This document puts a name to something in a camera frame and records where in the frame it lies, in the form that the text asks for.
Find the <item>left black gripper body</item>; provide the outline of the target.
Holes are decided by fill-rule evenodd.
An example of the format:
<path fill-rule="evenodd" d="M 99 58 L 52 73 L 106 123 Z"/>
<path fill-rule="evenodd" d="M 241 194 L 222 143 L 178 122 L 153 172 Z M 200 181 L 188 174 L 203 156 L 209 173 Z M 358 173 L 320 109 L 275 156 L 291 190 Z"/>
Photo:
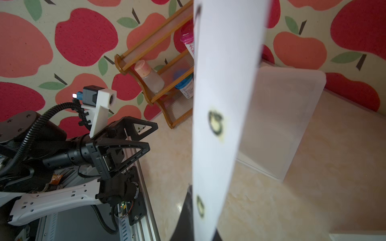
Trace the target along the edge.
<path fill-rule="evenodd" d="M 150 151 L 150 145 L 142 139 L 157 129 L 157 123 L 123 117 L 92 138 L 84 135 L 63 142 L 53 156 L 42 162 L 50 170 L 90 164 L 98 173 L 97 200 L 110 205 L 132 202 L 138 198 L 140 188 L 126 170 Z"/>

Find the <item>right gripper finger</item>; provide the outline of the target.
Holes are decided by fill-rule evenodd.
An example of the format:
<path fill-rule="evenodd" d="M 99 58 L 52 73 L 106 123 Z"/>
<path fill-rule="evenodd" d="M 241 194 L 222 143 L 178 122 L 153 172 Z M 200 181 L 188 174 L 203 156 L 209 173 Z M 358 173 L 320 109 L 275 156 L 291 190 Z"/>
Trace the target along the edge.
<path fill-rule="evenodd" d="M 170 238 L 170 241 L 198 241 L 195 240 L 195 227 L 194 227 L 194 195 L 193 186 L 189 185 L 187 194 L 183 203 L 183 207 L 178 219 L 176 228 Z M 206 207 L 202 199 L 196 196 L 196 208 L 201 219 L 205 218 Z M 214 232 L 212 241 L 222 241 L 218 230 Z"/>

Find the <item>paper menu sheet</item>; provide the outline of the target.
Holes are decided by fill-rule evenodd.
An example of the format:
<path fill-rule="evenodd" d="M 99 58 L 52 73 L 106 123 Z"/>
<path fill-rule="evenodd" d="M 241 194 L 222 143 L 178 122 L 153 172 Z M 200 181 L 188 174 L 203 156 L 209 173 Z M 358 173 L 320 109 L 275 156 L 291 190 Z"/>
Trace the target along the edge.
<path fill-rule="evenodd" d="M 213 239 L 232 180 L 271 1 L 194 2 L 193 224 Z"/>

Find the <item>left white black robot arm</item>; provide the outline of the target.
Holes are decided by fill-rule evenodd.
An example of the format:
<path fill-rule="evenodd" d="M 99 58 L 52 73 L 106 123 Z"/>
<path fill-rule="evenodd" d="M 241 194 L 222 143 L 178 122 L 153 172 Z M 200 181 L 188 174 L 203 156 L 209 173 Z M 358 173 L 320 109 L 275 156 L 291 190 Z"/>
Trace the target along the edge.
<path fill-rule="evenodd" d="M 157 130 L 154 122 L 123 117 L 96 135 L 67 139 L 51 122 L 65 109 L 75 110 L 80 124 L 90 127 L 78 100 L 58 104 L 44 114 L 25 111 L 1 123 L 1 191 L 19 193 L 8 223 L 20 227 L 55 212 L 90 205 L 98 218 L 99 204 L 109 204 L 111 214 L 123 202 L 134 203 L 140 187 L 127 172 L 150 150 L 143 139 Z M 91 165 L 97 171 L 90 182 L 47 191 L 56 170 Z"/>

